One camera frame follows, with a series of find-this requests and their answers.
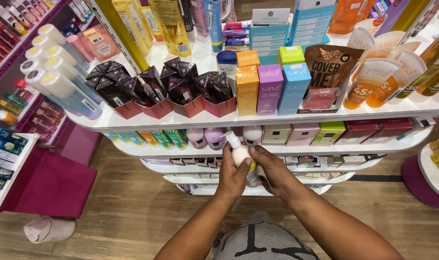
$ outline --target pump dispenser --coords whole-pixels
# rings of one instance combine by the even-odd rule
[[[234,134],[234,131],[229,131],[223,134],[221,137],[226,137],[226,140],[232,147],[232,158],[234,159],[236,168],[238,168],[246,158],[251,158],[250,154],[248,153],[248,147],[240,143],[240,140]],[[248,187],[257,187],[261,185],[261,181],[258,179],[258,173],[256,170],[256,162],[253,159],[251,161],[249,172],[247,173],[245,185]]]

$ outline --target white lotion bottle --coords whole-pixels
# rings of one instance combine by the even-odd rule
[[[186,135],[194,148],[203,149],[206,147],[204,131],[204,128],[187,129]]]
[[[251,158],[248,153],[248,147],[241,144],[239,138],[234,134],[234,131],[229,131],[223,134],[221,137],[226,137],[230,146],[232,147],[232,158],[236,168],[246,159]],[[247,173],[247,179],[245,185],[248,187],[257,187],[261,185],[261,181],[258,179],[258,172],[256,170],[256,162],[252,159],[249,172]]]
[[[261,144],[261,135],[263,129],[260,125],[251,125],[243,127],[243,141],[247,146],[255,146]]]

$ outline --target green box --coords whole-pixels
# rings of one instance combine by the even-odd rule
[[[301,46],[280,47],[277,63],[280,66],[304,62],[304,53]]]
[[[311,145],[326,146],[332,145],[345,131],[343,121],[322,122],[321,130],[312,140]]]

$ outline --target pink box holder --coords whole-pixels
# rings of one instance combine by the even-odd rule
[[[168,97],[162,100],[161,102],[153,105],[152,107],[143,106],[140,104],[136,104],[139,108],[144,112],[144,114],[161,119],[165,115],[168,115],[171,111],[173,111],[173,106],[171,102],[168,100]]]
[[[223,117],[237,110],[237,98],[233,97],[227,101],[221,102],[219,104],[213,104],[210,101],[202,97],[202,103],[210,114],[216,117]]]
[[[130,119],[131,117],[142,113],[141,106],[136,104],[136,102],[134,102],[134,99],[131,99],[131,101],[124,103],[118,108],[110,108],[124,119]]]
[[[192,100],[191,102],[185,105],[176,104],[171,101],[170,103],[173,106],[173,110],[176,113],[183,115],[185,117],[193,117],[198,113],[202,112],[203,110],[205,110],[200,96],[196,97],[194,100]]]

